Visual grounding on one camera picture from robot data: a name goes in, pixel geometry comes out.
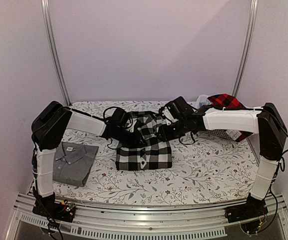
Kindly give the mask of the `black white plaid shirt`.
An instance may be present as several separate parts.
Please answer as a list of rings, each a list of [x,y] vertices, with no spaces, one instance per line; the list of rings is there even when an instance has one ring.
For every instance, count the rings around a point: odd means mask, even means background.
[[[152,111],[130,112],[134,129],[141,134],[144,146],[125,147],[118,144],[116,169],[120,171],[141,171],[169,169],[172,167],[172,149],[168,141],[161,141],[156,134],[165,123],[161,116]]]

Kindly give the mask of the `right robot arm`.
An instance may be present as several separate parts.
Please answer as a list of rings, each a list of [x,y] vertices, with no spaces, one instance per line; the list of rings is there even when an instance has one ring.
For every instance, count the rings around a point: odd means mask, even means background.
[[[207,130],[230,130],[258,135],[260,162],[250,190],[250,197],[253,199],[243,205],[242,214],[246,218],[253,218],[261,211],[260,201],[266,197],[276,179],[287,138],[285,125],[272,103],[260,108],[203,106],[194,109],[189,104],[176,106],[174,102],[170,102],[159,109],[159,114],[167,121],[157,132],[157,137],[164,142],[178,139],[188,132],[195,134]]]

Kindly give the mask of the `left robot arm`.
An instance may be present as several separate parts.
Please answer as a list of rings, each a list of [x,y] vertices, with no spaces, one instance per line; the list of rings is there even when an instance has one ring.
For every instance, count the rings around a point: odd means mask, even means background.
[[[56,148],[60,145],[66,130],[85,132],[104,139],[114,139],[127,148],[144,147],[144,137],[137,130],[130,131],[126,123],[130,114],[116,108],[112,116],[99,118],[52,101],[33,121],[31,125],[34,143],[35,191],[43,199],[39,209],[47,216],[54,217],[58,206],[51,201],[53,195],[53,161]]]

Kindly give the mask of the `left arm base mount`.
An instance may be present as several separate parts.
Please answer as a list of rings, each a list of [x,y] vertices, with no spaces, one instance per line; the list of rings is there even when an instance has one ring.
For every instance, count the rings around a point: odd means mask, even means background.
[[[33,187],[32,193],[35,197],[35,204],[32,210],[34,214],[47,217],[50,220],[73,222],[76,204],[68,202],[66,199],[58,203],[55,201],[54,193],[50,196],[42,197],[35,187]]]

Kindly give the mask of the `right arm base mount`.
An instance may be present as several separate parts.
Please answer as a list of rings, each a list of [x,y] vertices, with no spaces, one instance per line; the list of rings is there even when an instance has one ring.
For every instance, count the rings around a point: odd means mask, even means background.
[[[229,223],[257,218],[267,213],[265,200],[256,199],[251,194],[248,195],[245,203],[225,208],[225,218]]]

